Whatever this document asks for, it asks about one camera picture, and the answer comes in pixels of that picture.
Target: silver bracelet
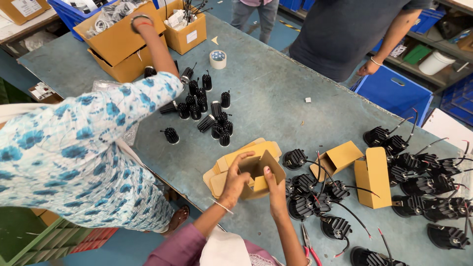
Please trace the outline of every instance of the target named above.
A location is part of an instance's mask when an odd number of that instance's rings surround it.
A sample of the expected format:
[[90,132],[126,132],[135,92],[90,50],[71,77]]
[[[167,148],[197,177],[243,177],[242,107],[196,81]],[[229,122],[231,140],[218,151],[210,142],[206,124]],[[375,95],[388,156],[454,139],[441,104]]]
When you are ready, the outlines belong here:
[[225,206],[223,206],[222,204],[216,202],[214,199],[212,199],[212,200],[213,200],[213,202],[217,203],[220,207],[224,208],[227,212],[229,212],[229,213],[231,213],[231,214],[233,215],[233,212],[232,212],[231,210],[227,209],[227,208],[226,208]]
[[373,57],[371,57],[371,60],[373,61],[373,63],[377,64],[378,66],[382,66],[383,64],[378,64],[374,59]]

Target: bracelet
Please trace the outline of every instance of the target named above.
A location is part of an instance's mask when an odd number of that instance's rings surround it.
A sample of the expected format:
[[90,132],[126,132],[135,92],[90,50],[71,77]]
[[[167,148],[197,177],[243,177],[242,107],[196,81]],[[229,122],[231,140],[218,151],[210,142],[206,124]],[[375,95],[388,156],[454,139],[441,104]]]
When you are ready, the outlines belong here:
[[133,21],[135,21],[136,18],[147,18],[147,19],[149,19],[149,20],[151,21],[151,26],[154,26],[153,20],[152,20],[150,17],[148,17],[148,16],[146,16],[146,15],[137,15],[137,16],[134,16],[134,17],[130,20],[131,30],[132,30],[134,33],[137,33],[137,34],[139,33],[139,32],[136,30],[136,27],[133,25]]
[[371,57],[371,60],[373,61],[373,63],[377,64],[378,66],[382,66],[382,65],[383,65],[383,64],[377,63],[377,62],[373,59],[373,57]]
[[213,202],[217,203],[220,207],[224,208],[227,212],[231,213],[232,215],[234,214],[231,210],[227,209],[225,206],[223,206],[222,204],[218,203],[217,201],[215,201],[214,199],[212,199]]

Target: foot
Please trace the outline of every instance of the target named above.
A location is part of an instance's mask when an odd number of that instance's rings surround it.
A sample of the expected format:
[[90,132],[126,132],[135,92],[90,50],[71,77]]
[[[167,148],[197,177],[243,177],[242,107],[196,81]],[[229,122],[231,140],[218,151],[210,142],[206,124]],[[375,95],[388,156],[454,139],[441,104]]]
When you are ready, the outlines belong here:
[[161,235],[165,238],[172,235],[172,233],[174,233],[174,231],[176,231],[176,229],[179,228],[187,218],[189,218],[189,213],[189,206],[187,205],[184,205],[182,208],[177,210],[169,222],[169,229],[166,232],[161,233]]

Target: man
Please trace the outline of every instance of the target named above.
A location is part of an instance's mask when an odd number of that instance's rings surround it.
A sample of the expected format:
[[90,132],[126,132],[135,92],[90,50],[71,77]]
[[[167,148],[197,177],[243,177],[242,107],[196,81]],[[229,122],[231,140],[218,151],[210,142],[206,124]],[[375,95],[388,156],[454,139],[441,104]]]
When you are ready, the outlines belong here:
[[243,26],[251,13],[258,8],[260,14],[261,33],[260,41],[268,44],[276,13],[278,12],[279,0],[232,0],[232,26],[243,30]]
[[290,57],[336,82],[345,81],[383,38],[378,53],[357,72],[374,74],[431,0],[316,0]]

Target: masking tape roll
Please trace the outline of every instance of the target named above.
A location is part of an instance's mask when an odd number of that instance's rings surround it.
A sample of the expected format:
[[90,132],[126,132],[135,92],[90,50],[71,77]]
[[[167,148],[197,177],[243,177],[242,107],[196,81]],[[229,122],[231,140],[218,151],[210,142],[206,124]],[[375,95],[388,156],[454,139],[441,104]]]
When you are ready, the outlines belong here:
[[227,66],[227,54],[221,50],[214,50],[209,54],[210,65],[214,69],[223,69]]

